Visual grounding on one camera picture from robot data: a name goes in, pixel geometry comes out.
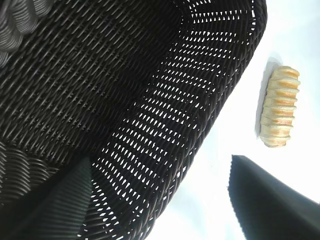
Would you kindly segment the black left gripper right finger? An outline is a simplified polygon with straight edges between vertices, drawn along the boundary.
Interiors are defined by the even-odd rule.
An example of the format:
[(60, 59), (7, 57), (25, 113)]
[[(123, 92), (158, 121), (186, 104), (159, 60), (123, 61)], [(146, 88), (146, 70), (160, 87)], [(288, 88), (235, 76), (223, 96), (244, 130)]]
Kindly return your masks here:
[(320, 205), (244, 155), (233, 155), (228, 194), (247, 240), (318, 240)]

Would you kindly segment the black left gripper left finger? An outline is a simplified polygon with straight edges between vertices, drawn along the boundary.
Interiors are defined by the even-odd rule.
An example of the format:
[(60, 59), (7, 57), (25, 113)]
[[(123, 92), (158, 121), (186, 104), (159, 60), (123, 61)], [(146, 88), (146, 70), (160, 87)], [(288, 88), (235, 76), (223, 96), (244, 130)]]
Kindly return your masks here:
[(45, 187), (48, 192), (28, 217), (21, 240), (75, 240), (85, 220), (92, 194), (89, 157), (58, 172)]

